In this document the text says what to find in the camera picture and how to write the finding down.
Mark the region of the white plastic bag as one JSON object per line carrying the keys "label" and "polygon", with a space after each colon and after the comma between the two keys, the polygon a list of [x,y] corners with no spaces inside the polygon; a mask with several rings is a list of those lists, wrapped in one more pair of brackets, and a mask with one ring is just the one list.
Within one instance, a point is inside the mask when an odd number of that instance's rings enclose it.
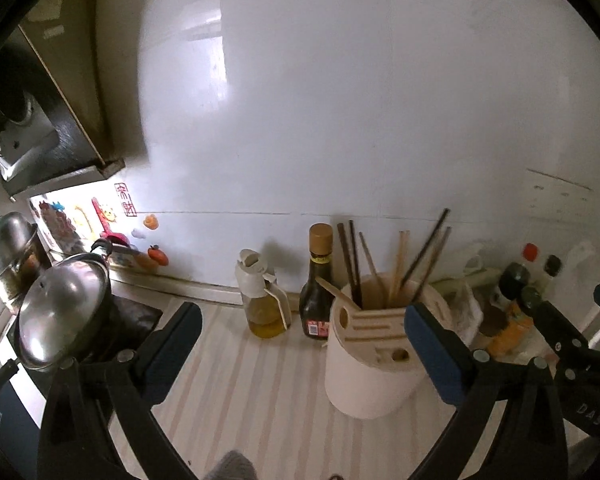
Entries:
{"label": "white plastic bag", "polygon": [[482,307],[474,290],[493,285],[500,275],[498,268],[489,268],[483,262],[485,247],[485,242],[473,242],[454,250],[443,258],[442,269],[434,280],[434,288],[448,300],[453,330],[468,346],[476,338],[483,321]]}

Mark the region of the glass oil dispenser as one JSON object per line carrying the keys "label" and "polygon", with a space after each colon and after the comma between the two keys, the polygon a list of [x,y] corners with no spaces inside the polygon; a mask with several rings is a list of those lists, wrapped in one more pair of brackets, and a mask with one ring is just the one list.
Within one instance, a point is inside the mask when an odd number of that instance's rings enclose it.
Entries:
{"label": "glass oil dispenser", "polygon": [[275,271],[264,255],[242,249],[235,276],[251,333],[261,339],[270,339],[289,330],[289,298],[277,283]]}

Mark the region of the white utensil holder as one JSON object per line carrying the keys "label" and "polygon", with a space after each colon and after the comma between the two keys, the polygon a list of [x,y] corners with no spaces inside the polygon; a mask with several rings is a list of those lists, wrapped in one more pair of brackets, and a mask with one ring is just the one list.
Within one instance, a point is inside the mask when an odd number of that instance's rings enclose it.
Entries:
{"label": "white utensil holder", "polygon": [[400,408],[426,375],[404,328],[406,303],[418,283],[408,281],[390,308],[376,278],[364,276],[361,289],[362,308],[352,302],[349,286],[332,302],[325,390],[341,413],[375,419]]}

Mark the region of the range hood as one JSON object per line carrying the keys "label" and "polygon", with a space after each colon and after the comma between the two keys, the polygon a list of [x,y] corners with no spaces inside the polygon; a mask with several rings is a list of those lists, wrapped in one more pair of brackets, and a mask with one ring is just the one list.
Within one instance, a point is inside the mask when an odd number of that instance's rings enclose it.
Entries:
{"label": "range hood", "polygon": [[102,105],[95,25],[96,0],[38,0],[0,49],[0,174],[11,198],[124,166]]}

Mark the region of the black chopstick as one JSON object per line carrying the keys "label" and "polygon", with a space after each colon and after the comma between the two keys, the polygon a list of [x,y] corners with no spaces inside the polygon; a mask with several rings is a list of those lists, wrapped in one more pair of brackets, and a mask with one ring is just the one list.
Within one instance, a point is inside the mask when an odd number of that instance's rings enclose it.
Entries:
{"label": "black chopstick", "polygon": [[352,301],[358,307],[361,307],[360,298],[358,298],[358,285],[356,284],[354,272],[353,272],[351,252],[350,252],[349,242],[348,242],[348,238],[347,238],[347,233],[346,233],[346,229],[344,228],[344,224],[342,222],[339,222],[337,224],[337,231],[338,231],[340,247],[341,247],[341,251],[342,251],[342,255],[343,255],[344,267],[346,268],[347,279],[348,279],[348,283],[349,283],[350,289],[351,289],[351,298],[352,298]]}
{"label": "black chopstick", "polygon": [[451,211],[449,210],[449,208],[443,209],[442,213],[440,214],[440,217],[438,218],[436,224],[434,225],[434,228],[432,229],[429,236],[427,237],[426,242],[422,245],[422,248],[420,248],[420,251],[416,255],[415,259],[412,261],[410,266],[407,268],[406,272],[403,274],[401,281],[400,281],[400,289],[412,277],[413,273],[419,266],[419,263],[421,263],[422,259],[426,256],[426,253],[428,252],[430,246],[434,242],[434,239],[437,237],[438,233],[440,232],[440,230],[443,226],[443,223],[445,222],[446,218],[448,218],[448,215],[450,212]]}

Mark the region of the steel stockpot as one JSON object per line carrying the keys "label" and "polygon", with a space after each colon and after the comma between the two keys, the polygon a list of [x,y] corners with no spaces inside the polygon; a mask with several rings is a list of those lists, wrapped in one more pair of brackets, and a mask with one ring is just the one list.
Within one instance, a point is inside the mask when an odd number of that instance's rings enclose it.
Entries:
{"label": "steel stockpot", "polygon": [[9,309],[50,267],[38,226],[17,211],[0,214],[0,299]]}

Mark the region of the dark soy sauce bottle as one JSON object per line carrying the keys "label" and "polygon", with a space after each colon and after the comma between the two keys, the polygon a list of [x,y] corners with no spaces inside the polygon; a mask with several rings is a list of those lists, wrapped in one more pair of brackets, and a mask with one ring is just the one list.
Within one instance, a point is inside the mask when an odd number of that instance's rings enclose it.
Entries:
{"label": "dark soy sauce bottle", "polygon": [[309,277],[302,287],[299,313],[303,333],[316,340],[326,340],[329,333],[330,308],[334,296],[317,283],[321,278],[332,281],[332,239],[329,224],[315,223],[309,230]]}

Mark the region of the steel pot with lid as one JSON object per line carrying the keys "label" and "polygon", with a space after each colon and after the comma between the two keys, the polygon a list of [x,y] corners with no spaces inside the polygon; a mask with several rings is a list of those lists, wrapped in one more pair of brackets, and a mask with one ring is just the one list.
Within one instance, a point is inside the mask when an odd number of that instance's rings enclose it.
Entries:
{"label": "steel pot with lid", "polygon": [[100,238],[88,252],[46,269],[24,296],[15,325],[16,356],[0,367],[0,392],[22,368],[54,380],[70,358],[84,359],[126,346],[111,291],[111,240]]}

